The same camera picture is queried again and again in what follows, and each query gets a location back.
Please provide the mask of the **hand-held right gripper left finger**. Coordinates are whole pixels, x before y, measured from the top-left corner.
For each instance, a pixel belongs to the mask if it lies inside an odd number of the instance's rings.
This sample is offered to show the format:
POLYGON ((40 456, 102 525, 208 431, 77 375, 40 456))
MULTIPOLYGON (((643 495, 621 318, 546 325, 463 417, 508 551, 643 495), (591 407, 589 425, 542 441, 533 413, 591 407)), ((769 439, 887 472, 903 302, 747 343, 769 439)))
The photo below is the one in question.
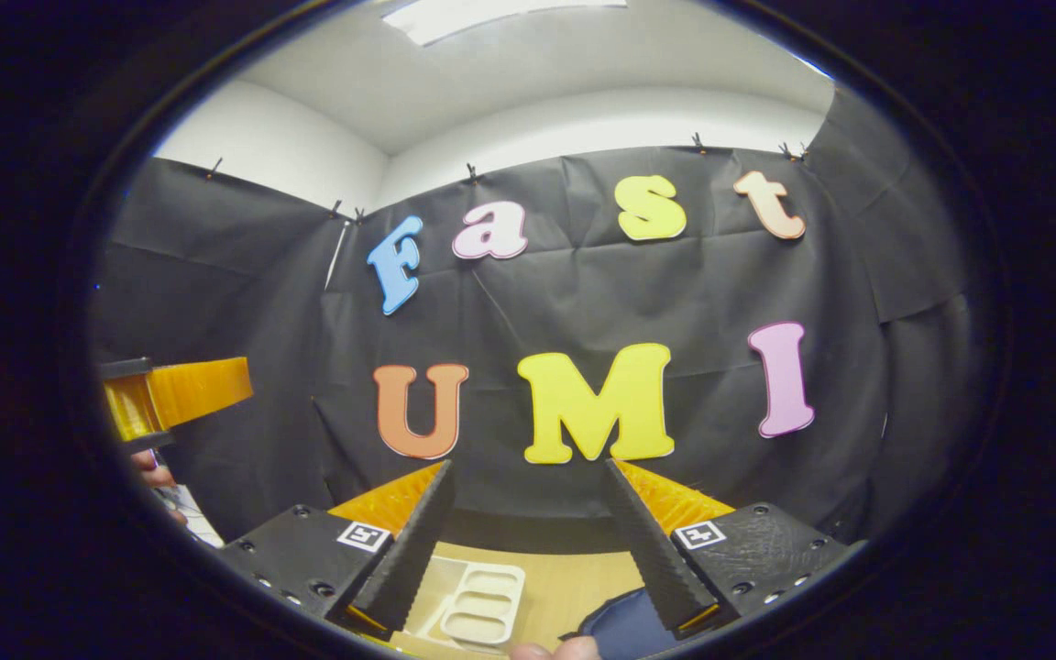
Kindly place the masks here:
POLYGON ((331 510, 294 505, 216 554, 296 610, 390 635, 406 626, 456 491, 452 460, 436 461, 331 510))

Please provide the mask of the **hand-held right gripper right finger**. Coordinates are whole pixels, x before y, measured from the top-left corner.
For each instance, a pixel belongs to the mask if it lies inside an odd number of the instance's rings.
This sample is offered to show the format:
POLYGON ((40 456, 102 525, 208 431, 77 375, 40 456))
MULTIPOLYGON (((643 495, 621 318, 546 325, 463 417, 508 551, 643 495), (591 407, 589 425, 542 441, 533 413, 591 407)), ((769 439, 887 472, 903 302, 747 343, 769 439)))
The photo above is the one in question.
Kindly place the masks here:
POLYGON ((768 502, 732 507, 629 461, 603 466, 605 505, 675 635, 757 617, 852 557, 850 544, 768 502))

